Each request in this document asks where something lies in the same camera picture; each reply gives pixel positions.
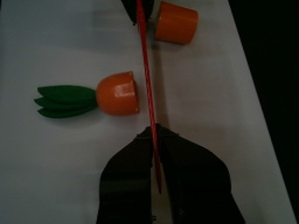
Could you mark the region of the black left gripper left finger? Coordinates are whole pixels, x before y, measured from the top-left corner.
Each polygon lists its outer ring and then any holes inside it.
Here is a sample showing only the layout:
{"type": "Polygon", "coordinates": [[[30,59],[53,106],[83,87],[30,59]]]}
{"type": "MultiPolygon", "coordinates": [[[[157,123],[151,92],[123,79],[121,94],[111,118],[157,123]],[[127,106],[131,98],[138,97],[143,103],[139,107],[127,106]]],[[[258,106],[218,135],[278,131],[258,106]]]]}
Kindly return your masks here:
{"type": "Polygon", "coordinates": [[[102,172],[97,224],[153,224],[153,155],[151,130],[146,128],[102,172]]]}

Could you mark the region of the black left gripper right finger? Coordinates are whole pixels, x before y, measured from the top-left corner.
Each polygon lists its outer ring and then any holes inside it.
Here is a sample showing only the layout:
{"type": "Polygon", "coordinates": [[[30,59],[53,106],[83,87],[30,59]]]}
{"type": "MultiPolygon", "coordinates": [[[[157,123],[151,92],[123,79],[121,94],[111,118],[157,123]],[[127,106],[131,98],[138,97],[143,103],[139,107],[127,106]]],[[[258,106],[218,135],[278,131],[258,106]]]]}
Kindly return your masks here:
{"type": "Polygon", "coordinates": [[[246,224],[225,162],[163,126],[158,136],[173,224],[246,224]]]}

